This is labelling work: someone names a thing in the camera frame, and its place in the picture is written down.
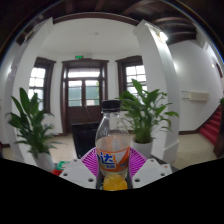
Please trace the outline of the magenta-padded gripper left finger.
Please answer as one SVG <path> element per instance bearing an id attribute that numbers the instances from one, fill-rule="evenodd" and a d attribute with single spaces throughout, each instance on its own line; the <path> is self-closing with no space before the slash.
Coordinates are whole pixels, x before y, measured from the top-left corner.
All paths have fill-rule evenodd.
<path id="1" fill-rule="evenodd" d="M 78 186 L 95 189 L 99 176 L 96 149 L 88 151 L 81 159 L 73 159 L 60 174 L 60 177 Z"/>

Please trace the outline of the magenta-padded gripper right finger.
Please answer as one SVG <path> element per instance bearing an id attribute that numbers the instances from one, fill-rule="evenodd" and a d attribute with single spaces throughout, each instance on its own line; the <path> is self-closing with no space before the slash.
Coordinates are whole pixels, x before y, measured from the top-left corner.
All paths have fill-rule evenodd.
<path id="1" fill-rule="evenodd" d="M 160 164 L 156 159 L 147 159 L 135 149 L 130 149 L 128 169 L 129 189 L 141 188 L 169 174 L 172 174 L 169 164 Z"/>

